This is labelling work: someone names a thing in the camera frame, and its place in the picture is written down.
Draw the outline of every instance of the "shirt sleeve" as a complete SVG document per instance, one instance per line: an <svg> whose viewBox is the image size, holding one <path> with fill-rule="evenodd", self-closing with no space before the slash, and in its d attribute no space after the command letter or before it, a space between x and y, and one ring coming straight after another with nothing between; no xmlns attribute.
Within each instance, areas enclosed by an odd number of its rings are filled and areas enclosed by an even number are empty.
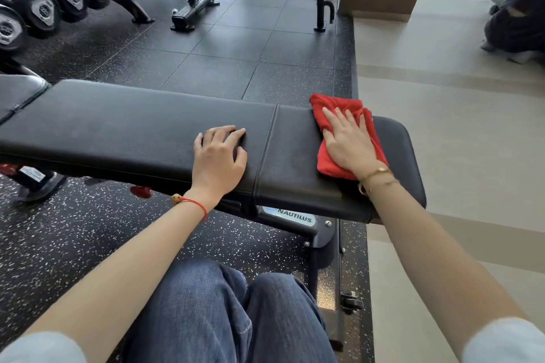
<svg viewBox="0 0 545 363"><path fill-rule="evenodd" d="M543 363L545 334L520 318L495 320L471 338L462 353L462 362Z"/></svg>
<svg viewBox="0 0 545 363"><path fill-rule="evenodd" d="M0 353L0 363L87 363L77 343L58 332L21 337Z"/></svg>

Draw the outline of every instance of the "blue jeans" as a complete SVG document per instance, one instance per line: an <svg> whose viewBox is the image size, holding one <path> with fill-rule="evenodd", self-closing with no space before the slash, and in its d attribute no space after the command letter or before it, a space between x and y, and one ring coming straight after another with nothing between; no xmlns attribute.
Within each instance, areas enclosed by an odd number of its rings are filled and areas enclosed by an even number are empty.
<svg viewBox="0 0 545 363"><path fill-rule="evenodd" d="M266 273L247 286L208 259L174 263L127 336L126 363L337 361L295 277Z"/></svg>

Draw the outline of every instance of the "person's left hand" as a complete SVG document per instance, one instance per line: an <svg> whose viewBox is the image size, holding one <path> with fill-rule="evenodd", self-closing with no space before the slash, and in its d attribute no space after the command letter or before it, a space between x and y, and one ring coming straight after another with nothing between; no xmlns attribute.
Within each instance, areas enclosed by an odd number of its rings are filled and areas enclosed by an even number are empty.
<svg viewBox="0 0 545 363"><path fill-rule="evenodd" d="M233 150L245 132L245 128L235 130L235 126L229 125L211 128L195 138L191 194L202 195L206 201L202 203L217 205L240 182L248 154L238 147L233 160Z"/></svg>

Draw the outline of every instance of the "beige floor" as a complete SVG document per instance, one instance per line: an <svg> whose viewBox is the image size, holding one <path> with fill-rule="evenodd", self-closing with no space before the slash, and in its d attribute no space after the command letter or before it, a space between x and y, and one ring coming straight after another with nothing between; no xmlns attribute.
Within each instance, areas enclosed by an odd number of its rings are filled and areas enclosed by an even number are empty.
<svg viewBox="0 0 545 363"><path fill-rule="evenodd" d="M411 134L428 210L545 329L545 70L479 49L488 0L356 19L359 97ZM382 226L368 226L378 363L456 359Z"/></svg>

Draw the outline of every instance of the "red towel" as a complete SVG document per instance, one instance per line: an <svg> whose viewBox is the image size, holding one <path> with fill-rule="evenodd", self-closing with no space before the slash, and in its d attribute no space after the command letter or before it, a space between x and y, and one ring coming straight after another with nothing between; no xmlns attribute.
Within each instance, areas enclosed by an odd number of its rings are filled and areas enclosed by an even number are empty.
<svg viewBox="0 0 545 363"><path fill-rule="evenodd" d="M358 125L360 124L360 116L361 114L363 114L365 118L365 126L367 127L367 132L369 132L369 136L371 137L371 142L373 143L373 146L375 148L377 159L388 165L386 157L384 156L384 151L380 146L380 141L374 128L371 111L369 111L369 109L367 108L364 108L360 100L333 98L331 96L313 93L312 95L310 95L309 102L312 105L314 118L316 118L316 122L318 123L318 126L320 126L321 131L327 128L329 131L333 132L330 123L325 118L324 112L322 111L323 107L326 107L333 113L335 113L336 107L339 108L343 113L347 109L350 110L350 112L352 112L352 115L354 115L354 119L356 120L356 123ZM357 178L354 176L354 174L352 174L348 170L345 170L344 168L339 167L331 159L328 150L325 148L325 141L322 141L320 149L318 150L318 171L322 174L329 175L330 177L357 181Z"/></svg>

